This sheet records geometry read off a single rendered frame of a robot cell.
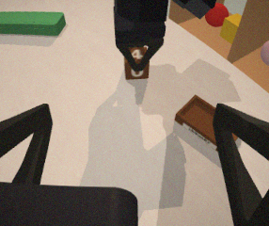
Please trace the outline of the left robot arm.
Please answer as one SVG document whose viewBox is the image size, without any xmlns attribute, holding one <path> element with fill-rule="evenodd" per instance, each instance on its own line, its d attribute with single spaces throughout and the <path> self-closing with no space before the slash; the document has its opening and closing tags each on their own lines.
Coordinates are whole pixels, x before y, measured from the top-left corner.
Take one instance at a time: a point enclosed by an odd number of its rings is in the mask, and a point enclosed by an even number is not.
<svg viewBox="0 0 269 226">
<path fill-rule="evenodd" d="M 201 19 L 215 6 L 216 0 L 172 0 Z M 165 22 L 168 0 L 140 0 L 139 22 Z"/>
</svg>

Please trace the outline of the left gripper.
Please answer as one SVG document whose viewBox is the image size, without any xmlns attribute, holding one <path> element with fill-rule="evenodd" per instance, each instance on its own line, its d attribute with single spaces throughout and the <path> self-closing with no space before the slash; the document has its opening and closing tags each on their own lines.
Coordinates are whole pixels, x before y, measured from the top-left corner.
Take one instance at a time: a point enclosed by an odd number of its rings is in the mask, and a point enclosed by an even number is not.
<svg viewBox="0 0 269 226">
<path fill-rule="evenodd" d="M 140 23 L 140 0 L 118 0 L 118 5 L 114 0 L 114 10 L 116 46 L 134 72 L 141 72 L 164 44 L 165 22 Z M 144 46 L 149 48 L 137 64 L 128 47 Z"/>
</svg>

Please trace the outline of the brown wooden number cube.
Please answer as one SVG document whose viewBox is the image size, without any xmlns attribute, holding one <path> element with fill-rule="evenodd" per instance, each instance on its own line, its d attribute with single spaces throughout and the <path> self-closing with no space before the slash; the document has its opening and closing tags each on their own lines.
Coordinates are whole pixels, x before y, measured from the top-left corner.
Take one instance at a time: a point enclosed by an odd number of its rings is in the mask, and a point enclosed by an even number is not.
<svg viewBox="0 0 269 226">
<path fill-rule="evenodd" d="M 137 64 L 140 63 L 141 59 L 145 55 L 147 51 L 147 47 L 134 47 L 129 48 L 134 60 Z M 150 69 L 150 62 L 146 65 L 146 67 L 141 72 L 134 72 L 130 64 L 128 63 L 127 59 L 124 58 L 124 70 L 125 70 L 125 79 L 147 79 L 149 78 L 149 69 Z"/>
</svg>

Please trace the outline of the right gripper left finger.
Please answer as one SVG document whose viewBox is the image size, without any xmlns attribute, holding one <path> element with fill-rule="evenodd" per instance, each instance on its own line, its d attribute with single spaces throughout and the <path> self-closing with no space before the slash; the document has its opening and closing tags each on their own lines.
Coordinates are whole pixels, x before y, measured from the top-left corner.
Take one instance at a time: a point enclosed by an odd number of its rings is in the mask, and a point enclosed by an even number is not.
<svg viewBox="0 0 269 226">
<path fill-rule="evenodd" d="M 33 135 L 24 161 L 12 183 L 40 185 L 52 127 L 53 120 L 48 104 L 38 105 L 0 121 L 0 158 Z"/>
</svg>

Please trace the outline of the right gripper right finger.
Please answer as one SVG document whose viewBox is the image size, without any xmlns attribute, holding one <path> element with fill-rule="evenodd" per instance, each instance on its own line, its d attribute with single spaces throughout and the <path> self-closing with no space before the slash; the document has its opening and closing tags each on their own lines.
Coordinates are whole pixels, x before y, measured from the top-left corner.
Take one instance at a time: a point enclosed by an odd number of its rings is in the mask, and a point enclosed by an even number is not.
<svg viewBox="0 0 269 226">
<path fill-rule="evenodd" d="M 233 226 L 269 226 L 269 189 L 262 198 L 232 136 L 237 136 L 269 161 L 269 122 L 217 104 L 213 127 Z"/>
</svg>

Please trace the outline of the brown wooden tray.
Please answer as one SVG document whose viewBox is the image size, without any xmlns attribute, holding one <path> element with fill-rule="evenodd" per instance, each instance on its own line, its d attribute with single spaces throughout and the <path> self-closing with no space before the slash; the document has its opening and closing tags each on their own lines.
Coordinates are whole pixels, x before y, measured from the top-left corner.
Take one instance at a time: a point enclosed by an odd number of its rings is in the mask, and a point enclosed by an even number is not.
<svg viewBox="0 0 269 226">
<path fill-rule="evenodd" d="M 214 112 L 214 106 L 195 95 L 176 113 L 175 121 L 217 151 Z"/>
</svg>

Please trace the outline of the green rectangular block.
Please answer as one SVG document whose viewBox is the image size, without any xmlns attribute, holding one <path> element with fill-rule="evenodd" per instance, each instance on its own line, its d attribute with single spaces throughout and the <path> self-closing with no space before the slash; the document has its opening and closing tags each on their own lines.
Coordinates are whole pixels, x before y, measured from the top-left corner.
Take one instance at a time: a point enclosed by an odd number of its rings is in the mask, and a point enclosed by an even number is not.
<svg viewBox="0 0 269 226">
<path fill-rule="evenodd" d="M 0 11 L 0 34 L 58 36 L 65 25 L 63 12 Z"/>
</svg>

